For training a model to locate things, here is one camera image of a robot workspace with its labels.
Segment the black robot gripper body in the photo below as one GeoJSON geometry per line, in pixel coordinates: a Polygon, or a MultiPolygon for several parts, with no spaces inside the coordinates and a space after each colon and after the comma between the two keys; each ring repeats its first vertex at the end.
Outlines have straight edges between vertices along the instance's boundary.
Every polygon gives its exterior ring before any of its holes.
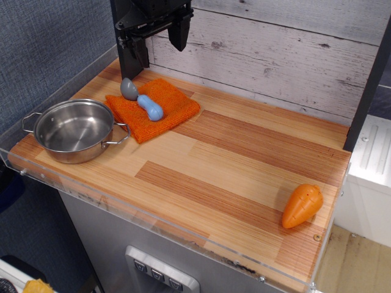
{"type": "Polygon", "coordinates": [[[172,18],[194,16],[191,1],[131,1],[128,13],[115,25],[122,47],[131,37],[149,38],[168,30],[172,18]]]}

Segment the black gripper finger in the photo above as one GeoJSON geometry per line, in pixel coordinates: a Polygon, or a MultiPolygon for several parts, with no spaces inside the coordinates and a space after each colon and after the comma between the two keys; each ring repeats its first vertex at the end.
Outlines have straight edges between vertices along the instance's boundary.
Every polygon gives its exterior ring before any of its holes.
{"type": "Polygon", "coordinates": [[[141,37],[131,37],[127,41],[131,54],[138,60],[142,68],[149,68],[148,49],[145,40],[141,37]]]}
{"type": "Polygon", "coordinates": [[[178,51],[183,51],[188,40],[190,18],[172,18],[170,22],[171,25],[168,28],[169,40],[178,51]]]}

